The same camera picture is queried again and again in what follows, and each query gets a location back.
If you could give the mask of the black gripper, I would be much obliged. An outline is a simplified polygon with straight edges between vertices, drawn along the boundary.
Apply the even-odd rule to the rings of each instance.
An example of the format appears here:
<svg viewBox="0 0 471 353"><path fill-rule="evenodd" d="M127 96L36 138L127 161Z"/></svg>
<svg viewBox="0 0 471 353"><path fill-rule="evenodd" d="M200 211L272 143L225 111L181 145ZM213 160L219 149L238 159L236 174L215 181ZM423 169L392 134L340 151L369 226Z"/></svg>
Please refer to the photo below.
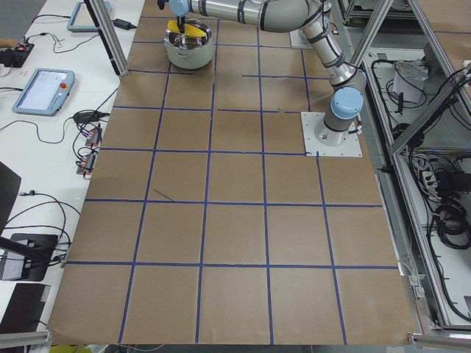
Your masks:
<svg viewBox="0 0 471 353"><path fill-rule="evenodd" d="M180 31L180 34L185 34L185 16L177 16L177 25Z"/></svg>

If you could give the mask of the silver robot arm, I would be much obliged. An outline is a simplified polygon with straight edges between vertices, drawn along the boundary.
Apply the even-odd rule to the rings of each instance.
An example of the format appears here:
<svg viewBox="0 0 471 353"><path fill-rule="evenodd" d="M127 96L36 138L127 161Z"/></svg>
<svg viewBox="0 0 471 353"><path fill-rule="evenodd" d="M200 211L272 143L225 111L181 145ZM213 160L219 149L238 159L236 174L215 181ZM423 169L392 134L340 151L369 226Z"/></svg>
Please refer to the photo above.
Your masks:
<svg viewBox="0 0 471 353"><path fill-rule="evenodd" d="M264 32L288 33L300 30L323 67L333 87L330 107L315 127L316 139L337 147L349 135L350 125L364 106L366 75L347 62L333 38L327 19L325 1L168 1L177 17L177 27L184 30L185 17L196 13L253 25Z"/></svg>

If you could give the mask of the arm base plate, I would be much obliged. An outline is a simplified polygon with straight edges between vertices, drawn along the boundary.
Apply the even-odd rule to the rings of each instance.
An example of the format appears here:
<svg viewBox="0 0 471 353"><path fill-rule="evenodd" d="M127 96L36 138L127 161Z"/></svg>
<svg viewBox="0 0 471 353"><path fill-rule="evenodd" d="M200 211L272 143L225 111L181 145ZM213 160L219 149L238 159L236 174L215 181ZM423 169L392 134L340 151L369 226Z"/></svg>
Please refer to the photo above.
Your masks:
<svg viewBox="0 0 471 353"><path fill-rule="evenodd" d="M312 157L363 157L358 132L352 122L344 132L325 126L324 112L301 112L305 154Z"/></svg>
<svg viewBox="0 0 471 353"><path fill-rule="evenodd" d="M289 32L290 44L292 48L296 49L310 49L311 44L302 30L296 29Z"/></svg>

